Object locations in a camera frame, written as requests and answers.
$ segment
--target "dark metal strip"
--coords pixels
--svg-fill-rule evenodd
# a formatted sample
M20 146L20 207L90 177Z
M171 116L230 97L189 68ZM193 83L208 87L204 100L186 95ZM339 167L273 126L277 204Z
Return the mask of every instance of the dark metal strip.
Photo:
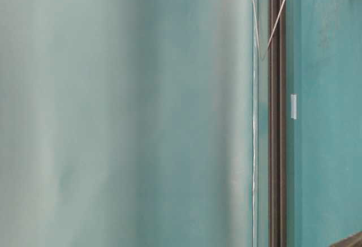
M269 30L282 0L269 0ZM286 246L285 11L269 50L269 246Z

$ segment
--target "white label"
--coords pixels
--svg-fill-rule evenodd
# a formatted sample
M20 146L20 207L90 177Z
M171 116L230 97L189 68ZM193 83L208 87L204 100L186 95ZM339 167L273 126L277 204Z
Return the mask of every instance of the white label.
M290 116L292 119L296 120L296 94L290 95Z

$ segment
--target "teal surface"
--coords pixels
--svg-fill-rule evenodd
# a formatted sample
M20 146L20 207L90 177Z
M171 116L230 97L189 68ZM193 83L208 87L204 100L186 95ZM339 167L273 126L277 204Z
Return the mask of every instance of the teal surface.
M251 10L0 0L0 246L251 246Z
M362 230L362 0L289 0L288 246Z

